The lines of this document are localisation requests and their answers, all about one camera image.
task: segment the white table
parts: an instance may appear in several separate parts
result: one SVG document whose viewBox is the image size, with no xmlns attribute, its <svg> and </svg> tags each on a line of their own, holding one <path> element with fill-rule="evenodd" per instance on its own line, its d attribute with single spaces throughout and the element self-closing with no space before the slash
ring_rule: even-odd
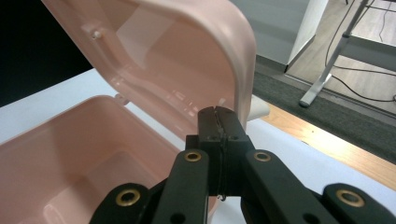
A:
<svg viewBox="0 0 396 224">
<path fill-rule="evenodd" d="M 58 85 L 28 96 L 10 105 L 0 107 L 0 143 L 24 133 L 56 116 L 69 107 L 95 95 L 114 96 L 117 93 L 92 69 Z M 167 131 L 132 104 L 127 107 L 149 126 L 169 139 L 176 147 L 184 142 Z M 321 193 L 326 185 L 346 183 L 360 188 L 384 204 L 396 215 L 396 191 L 351 169 L 307 144 L 283 133 L 261 119 L 249 121 L 247 134 L 255 148 L 274 152 L 313 191 Z M 213 223 L 245 223 L 238 198 L 221 203 Z"/>
</svg>

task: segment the white wall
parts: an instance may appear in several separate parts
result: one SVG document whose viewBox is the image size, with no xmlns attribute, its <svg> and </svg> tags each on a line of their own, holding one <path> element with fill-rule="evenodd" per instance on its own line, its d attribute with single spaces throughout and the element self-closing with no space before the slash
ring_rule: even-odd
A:
<svg viewBox="0 0 396 224">
<path fill-rule="evenodd" d="M 282 64 L 289 64 L 304 46 L 305 40 L 309 40 L 314 35 L 318 26 L 316 25 L 315 29 L 309 27 L 315 26 L 320 21 L 323 11 L 319 17 L 317 12 L 311 13 L 311 11 L 316 11 L 316 7 L 327 4 L 327 0 L 231 0 L 231 2 L 239 7 L 250 22 L 256 37 L 257 53 Z M 300 32 L 307 31 L 309 32 L 306 35 L 299 35 Z"/>
</svg>

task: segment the open lid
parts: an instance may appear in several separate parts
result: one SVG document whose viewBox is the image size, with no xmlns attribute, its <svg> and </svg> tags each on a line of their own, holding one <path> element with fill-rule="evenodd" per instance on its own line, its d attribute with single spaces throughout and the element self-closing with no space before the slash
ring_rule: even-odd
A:
<svg viewBox="0 0 396 224">
<path fill-rule="evenodd" d="M 184 138 L 221 105 L 245 127 L 256 43 L 228 0 L 43 0 L 120 94 Z"/>
</svg>

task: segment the cable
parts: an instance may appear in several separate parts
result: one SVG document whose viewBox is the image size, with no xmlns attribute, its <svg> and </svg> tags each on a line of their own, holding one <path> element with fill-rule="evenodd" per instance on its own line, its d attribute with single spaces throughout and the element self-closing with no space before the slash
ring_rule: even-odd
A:
<svg viewBox="0 0 396 224">
<path fill-rule="evenodd" d="M 387 13 L 389 12 L 391 5 L 392 5 L 392 2 L 389 2 L 389 6 L 388 6 L 387 10 L 385 11 L 384 16 L 382 17 L 382 28 L 381 28 L 381 31 L 379 32 L 379 38 L 381 39 L 381 42 L 384 42 L 381 34 L 384 31 L 384 27 L 385 27 L 385 16 L 387 16 Z"/>
<path fill-rule="evenodd" d="M 383 102 L 383 103 L 388 103 L 388 102 L 395 102 L 396 103 L 396 94 L 393 95 L 393 99 L 392 100 L 377 100 L 377 99 L 373 99 L 373 98 L 369 98 L 369 97 L 365 97 L 362 96 L 360 94 L 358 94 L 357 92 L 355 92 L 354 90 L 352 90 L 352 88 L 350 88 L 343 80 L 341 80 L 338 77 L 332 76 L 333 78 L 335 78 L 336 80 L 340 81 L 342 84 L 344 84 L 344 86 L 346 86 L 350 91 L 352 91 L 353 93 L 355 93 L 356 95 L 358 95 L 359 97 L 366 99 L 366 100 L 371 100 L 371 101 L 376 101 L 376 102 Z"/>
<path fill-rule="evenodd" d="M 387 75 L 387 76 L 396 77 L 395 74 L 387 73 L 387 72 L 379 72 L 379 71 L 366 70 L 366 69 L 359 69 L 359 68 L 348 68 L 348 67 L 343 67 L 343 66 L 338 66 L 338 65 L 334 65 L 334 67 L 340 68 L 340 69 L 345 69 L 345 70 L 352 70 L 352 71 L 359 71 L 359 72 L 378 73 L 378 74 L 382 74 L 382 75 Z"/>
</svg>

